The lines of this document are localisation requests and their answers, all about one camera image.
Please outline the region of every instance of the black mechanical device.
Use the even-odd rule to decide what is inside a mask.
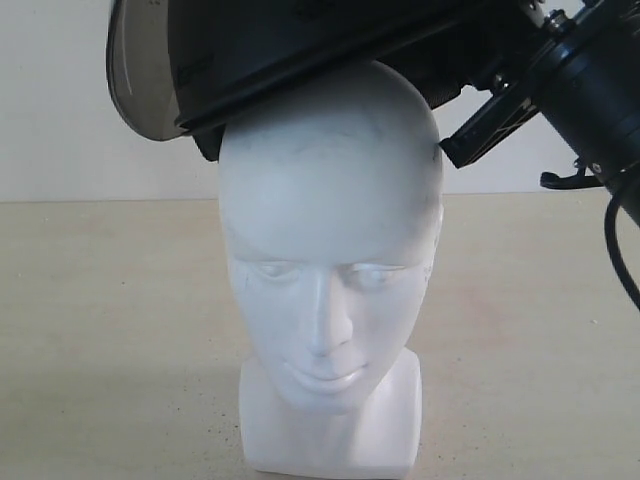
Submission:
[[[541,185],[611,193],[607,248],[640,310],[616,238],[620,208],[640,227],[640,1],[583,0],[573,18],[545,15],[541,2],[114,0],[108,84],[135,132],[192,136],[209,161],[231,119],[349,63],[389,65],[433,109],[465,87],[488,91],[442,140],[446,155],[473,164],[543,115],[576,153],[577,173],[545,172]]]

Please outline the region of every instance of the black helmet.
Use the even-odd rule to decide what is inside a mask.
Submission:
[[[115,0],[107,77],[139,135],[191,135],[216,160],[230,118],[332,68],[381,60],[432,106],[461,82],[434,86],[407,48],[451,28],[479,0]]]

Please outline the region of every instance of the mannequin lip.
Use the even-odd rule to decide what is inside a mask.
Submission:
[[[360,373],[364,370],[364,366],[361,366],[346,375],[326,378],[302,372],[288,362],[285,362],[285,366],[291,372],[293,378],[306,390],[324,395],[336,394],[346,390],[360,377]]]

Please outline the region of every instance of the black clip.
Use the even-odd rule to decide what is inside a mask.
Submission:
[[[602,183],[593,175],[587,176],[587,165],[579,158],[573,162],[578,169],[575,175],[559,177],[555,173],[544,172],[540,176],[540,186],[549,190],[581,190],[602,187]]]

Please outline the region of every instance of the mannequin base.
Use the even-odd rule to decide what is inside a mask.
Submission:
[[[341,416],[293,410],[252,357],[242,366],[240,423],[245,461],[254,470],[327,480],[402,480],[415,464],[420,441],[418,357],[404,349],[365,405]]]

